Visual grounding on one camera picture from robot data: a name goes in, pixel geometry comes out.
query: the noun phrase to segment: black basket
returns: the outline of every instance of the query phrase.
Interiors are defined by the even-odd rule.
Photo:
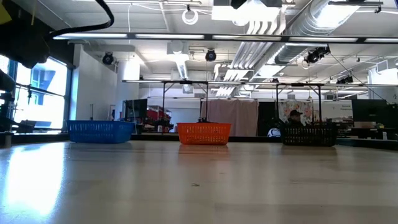
[[[337,129],[327,126],[284,127],[282,143],[290,146],[334,146]]]

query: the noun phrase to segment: monitor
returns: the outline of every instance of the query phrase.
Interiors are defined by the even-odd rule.
[[[385,122],[386,100],[351,100],[354,121]]]
[[[125,118],[146,118],[148,99],[126,100]]]

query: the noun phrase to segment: cap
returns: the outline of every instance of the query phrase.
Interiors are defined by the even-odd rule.
[[[297,116],[297,115],[301,115],[301,114],[303,114],[303,113],[300,113],[300,112],[298,112],[297,110],[292,110],[291,112],[290,112],[290,116]]]

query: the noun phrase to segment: fluorescent light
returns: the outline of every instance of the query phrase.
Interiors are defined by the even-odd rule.
[[[209,84],[240,85],[241,82],[208,82]]]
[[[262,35],[213,35],[215,40],[258,40],[258,41],[280,41],[281,37]]]
[[[72,0],[76,2],[94,2],[95,0]],[[164,4],[186,4],[188,3],[187,1],[147,1],[147,0],[104,0],[104,2],[108,4],[131,4],[131,3],[136,3],[136,4],[158,4],[159,2],[164,2]],[[189,4],[197,4],[201,5],[200,1],[189,1]]]
[[[160,80],[122,80],[127,83],[162,83]]]
[[[247,85],[276,85],[278,83],[246,83]]]
[[[315,43],[286,43],[289,47],[327,47],[328,44],[315,44]]]
[[[253,90],[253,91],[263,92],[263,93],[272,93],[272,92],[275,92],[276,89],[273,89],[273,90],[271,90],[271,89],[257,89],[257,90]]]
[[[351,37],[291,37],[289,41],[297,41],[297,42],[356,42],[358,38]]]
[[[163,99],[161,96],[148,96],[148,99]],[[200,100],[200,97],[179,97],[165,96],[166,100]]]
[[[398,38],[367,38],[365,42],[374,43],[398,43]]]
[[[138,39],[204,39],[200,34],[136,34]]]
[[[127,34],[114,34],[114,33],[88,33],[88,32],[80,32],[80,33],[70,33],[63,34],[54,37],[55,40],[67,40],[67,39],[126,39]]]

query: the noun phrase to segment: plastic basket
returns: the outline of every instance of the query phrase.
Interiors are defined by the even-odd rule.
[[[73,142],[122,143],[130,140],[134,123],[121,121],[68,121]]]
[[[177,123],[182,144],[226,145],[231,124]]]
[[[337,129],[333,127],[284,127],[282,143],[290,146],[334,146]]]

